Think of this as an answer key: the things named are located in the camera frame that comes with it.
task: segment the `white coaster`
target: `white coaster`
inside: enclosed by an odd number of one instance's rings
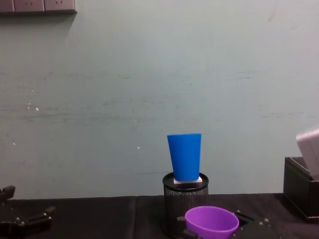
[[[174,184],[182,184],[182,183],[202,183],[203,180],[201,177],[199,177],[197,180],[194,181],[177,181],[174,179]]]

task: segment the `power socket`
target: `power socket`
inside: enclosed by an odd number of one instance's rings
[[[14,12],[13,0],[0,0],[0,12]]]
[[[75,12],[74,0],[44,0],[45,11]]]
[[[43,12],[43,0],[14,0],[15,12]]]

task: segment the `black clamp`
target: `black clamp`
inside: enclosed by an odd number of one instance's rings
[[[254,219],[239,210],[234,213],[239,220],[239,228],[234,232],[231,239],[282,239],[271,227],[267,218]],[[196,233],[187,229],[183,232],[183,239],[202,239]]]
[[[48,230],[55,207],[49,207],[40,214],[26,217],[8,202],[8,199],[14,196],[14,191],[14,186],[0,189],[0,238],[23,238],[39,231]]]

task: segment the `black tablecloth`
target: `black tablecloth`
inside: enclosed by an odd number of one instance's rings
[[[49,232],[29,239],[168,239],[162,231],[163,196],[14,200],[26,214],[56,207]],[[268,218],[278,235],[318,239],[319,224],[307,224],[282,194],[211,195],[210,204]]]

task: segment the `black box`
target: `black box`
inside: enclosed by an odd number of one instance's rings
[[[302,157],[285,158],[284,194],[307,221],[319,222],[319,181]]]

